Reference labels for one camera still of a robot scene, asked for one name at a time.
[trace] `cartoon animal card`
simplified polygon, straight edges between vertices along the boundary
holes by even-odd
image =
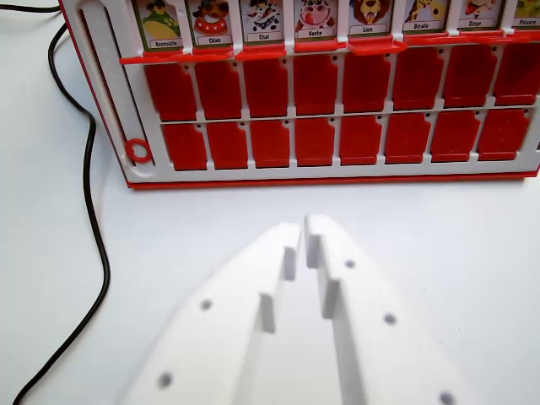
[[[232,43],[227,0],[186,0],[193,46],[226,46]]]
[[[331,40],[337,34],[338,0],[294,0],[294,21],[298,40]]]
[[[384,35],[390,32],[393,0],[350,0],[348,35]]]
[[[174,7],[163,0],[132,0],[146,51],[172,51],[182,47]]]
[[[245,43],[279,42],[284,39],[283,1],[240,0]]]
[[[491,30],[499,27],[504,2],[504,0],[465,0],[457,28]]]
[[[514,14],[514,28],[540,28],[540,0],[518,0]]]
[[[436,32],[445,29],[448,0],[407,0],[404,32]]]

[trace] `red plastic base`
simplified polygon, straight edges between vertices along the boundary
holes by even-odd
[[[489,180],[523,180],[536,177],[535,171],[517,173],[480,173],[467,175],[385,175],[373,177],[327,177],[323,179],[270,179],[270,180],[237,180],[237,181],[177,181],[172,183],[130,183],[134,190],[163,190],[171,188],[223,188],[252,186],[309,186],[325,184],[356,183],[392,183],[399,181],[489,181]]]

